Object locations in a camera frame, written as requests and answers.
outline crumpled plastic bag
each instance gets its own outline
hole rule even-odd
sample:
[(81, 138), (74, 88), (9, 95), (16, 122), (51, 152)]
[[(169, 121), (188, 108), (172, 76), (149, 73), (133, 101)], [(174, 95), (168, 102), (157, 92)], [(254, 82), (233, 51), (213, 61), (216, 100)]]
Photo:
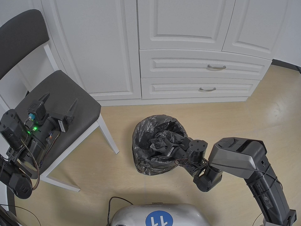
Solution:
[(167, 148), (164, 138), (181, 144), (187, 136), (184, 127), (176, 118), (168, 115), (153, 115), (139, 122), (133, 133), (132, 152), (138, 172), (158, 175), (170, 171), (177, 165), (171, 157), (162, 153)]

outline light wood floor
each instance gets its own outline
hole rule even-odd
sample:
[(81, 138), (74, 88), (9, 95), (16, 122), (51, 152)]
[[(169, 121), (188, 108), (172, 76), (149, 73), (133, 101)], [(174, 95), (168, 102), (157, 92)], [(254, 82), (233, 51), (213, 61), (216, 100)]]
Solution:
[[(177, 118), (188, 136), (208, 142), (206, 158), (213, 144), (223, 137), (263, 140), (288, 204), (301, 218), (300, 105), (300, 73), (272, 65), (246, 102), (102, 107), (101, 114), (120, 153), (115, 155), (96, 129), (51, 173), (78, 185), (79, 193), (40, 182), (29, 199), (16, 198), (16, 205), (35, 213), (42, 226), (105, 226), (112, 196), (134, 204), (190, 203), (212, 225), (251, 226), (261, 211), (241, 178), (224, 173), (216, 187), (203, 193), (180, 167), (158, 176), (136, 171), (132, 156), (136, 124), (147, 116), (166, 114)], [(115, 199), (111, 215), (126, 205)], [(38, 225), (22, 209), (17, 209), (17, 215), (28, 225)], [(260, 216), (254, 225), (261, 225), (262, 219)]]

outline black trash bag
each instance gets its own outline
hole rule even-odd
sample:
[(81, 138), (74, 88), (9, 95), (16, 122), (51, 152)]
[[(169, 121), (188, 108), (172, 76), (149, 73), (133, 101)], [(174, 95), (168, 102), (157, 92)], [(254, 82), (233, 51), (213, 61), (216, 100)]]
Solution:
[(181, 144), (187, 136), (176, 118), (167, 115), (153, 115), (139, 122), (133, 133), (132, 152), (138, 172), (158, 175), (170, 171), (177, 165), (171, 157), (162, 154), (167, 147), (164, 138)]

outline silver handle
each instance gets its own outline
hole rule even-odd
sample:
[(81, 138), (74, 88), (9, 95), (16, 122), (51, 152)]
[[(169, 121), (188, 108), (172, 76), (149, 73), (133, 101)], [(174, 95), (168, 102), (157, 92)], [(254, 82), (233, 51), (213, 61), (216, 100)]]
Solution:
[(213, 89), (202, 89), (202, 88), (200, 88), (200, 90), (201, 91), (214, 91), (214, 90), (216, 90), (216, 88), (215, 87)]
[(227, 67), (225, 65), (223, 67), (214, 67), (214, 66), (208, 65), (208, 68), (210, 68), (210, 69), (216, 69), (216, 70), (223, 70), (223, 69), (225, 69)]

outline cabinet base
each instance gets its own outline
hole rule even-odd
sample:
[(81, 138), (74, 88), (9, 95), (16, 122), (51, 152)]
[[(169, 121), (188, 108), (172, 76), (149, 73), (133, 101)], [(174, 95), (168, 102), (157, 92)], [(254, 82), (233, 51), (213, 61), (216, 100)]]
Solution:
[(188, 104), (207, 102), (237, 102), (246, 101), (248, 96), (236, 97), (205, 97), (205, 98), (168, 98), (168, 99), (126, 99), (126, 100), (98, 100), (101, 106), (116, 105), (158, 105), (158, 104)]

